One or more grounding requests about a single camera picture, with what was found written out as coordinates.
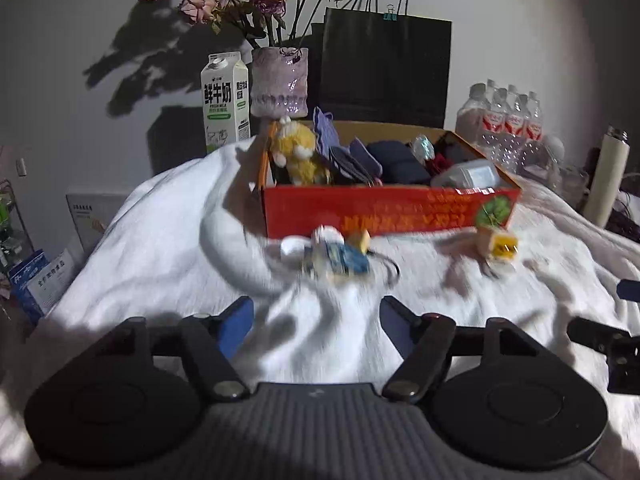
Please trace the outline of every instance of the flower vase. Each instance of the flower vase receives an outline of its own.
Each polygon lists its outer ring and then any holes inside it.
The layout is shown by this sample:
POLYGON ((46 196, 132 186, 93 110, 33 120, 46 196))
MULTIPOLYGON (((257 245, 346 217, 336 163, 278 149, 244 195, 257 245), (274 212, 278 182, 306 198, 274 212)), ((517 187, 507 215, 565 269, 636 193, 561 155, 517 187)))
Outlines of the flower vase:
POLYGON ((251 114, 306 117, 308 49, 267 46, 253 51, 251 114))

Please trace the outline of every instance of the gray plastic base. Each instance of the gray plastic base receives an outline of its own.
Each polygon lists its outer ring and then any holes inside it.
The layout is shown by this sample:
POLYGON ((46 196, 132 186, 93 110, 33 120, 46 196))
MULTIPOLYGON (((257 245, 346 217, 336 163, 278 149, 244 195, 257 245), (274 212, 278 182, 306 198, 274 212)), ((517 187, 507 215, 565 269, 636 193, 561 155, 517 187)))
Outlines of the gray plastic base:
POLYGON ((606 480, 587 463, 506 471, 445 444, 415 406, 368 384, 270 384, 249 400, 211 406, 180 447, 110 471, 44 463, 32 480, 606 480))

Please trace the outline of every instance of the milk carton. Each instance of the milk carton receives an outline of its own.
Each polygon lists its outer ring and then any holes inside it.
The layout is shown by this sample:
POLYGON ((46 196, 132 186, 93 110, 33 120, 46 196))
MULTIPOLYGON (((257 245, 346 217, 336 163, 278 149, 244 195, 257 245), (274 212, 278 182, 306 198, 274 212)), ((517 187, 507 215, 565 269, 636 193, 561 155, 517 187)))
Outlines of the milk carton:
POLYGON ((249 69, 240 53, 210 54, 200 79, 207 153, 251 137, 249 69))

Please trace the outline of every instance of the open box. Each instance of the open box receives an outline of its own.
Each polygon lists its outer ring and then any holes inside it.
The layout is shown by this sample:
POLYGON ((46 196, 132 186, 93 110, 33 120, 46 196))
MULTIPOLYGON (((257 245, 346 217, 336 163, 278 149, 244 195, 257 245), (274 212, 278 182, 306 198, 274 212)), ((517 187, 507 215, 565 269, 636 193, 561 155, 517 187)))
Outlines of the open box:
MULTIPOLYGON (((468 159, 482 158, 453 132, 405 124, 334 121, 343 146, 358 137, 365 145, 376 140, 411 142, 425 135, 436 143, 452 136, 468 159)), ((453 189, 428 186, 293 186, 277 185, 271 171, 269 147, 277 129, 273 123, 265 143, 258 190, 269 238, 309 236, 321 225, 344 235, 366 229, 372 236, 391 233, 433 232, 477 225, 504 226, 511 217, 521 189, 498 169, 498 189, 453 189)))

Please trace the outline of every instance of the stuffed animal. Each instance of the stuffed animal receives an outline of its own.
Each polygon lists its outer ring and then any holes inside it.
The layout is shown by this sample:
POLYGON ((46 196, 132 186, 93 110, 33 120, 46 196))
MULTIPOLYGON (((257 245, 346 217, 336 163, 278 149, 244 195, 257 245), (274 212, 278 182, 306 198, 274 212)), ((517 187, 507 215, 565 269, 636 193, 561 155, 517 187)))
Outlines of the stuffed animal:
POLYGON ((316 134, 304 124, 288 117, 280 119, 280 127, 271 142, 271 156, 279 168, 287 168, 296 186, 326 184, 328 171, 316 161, 316 134))

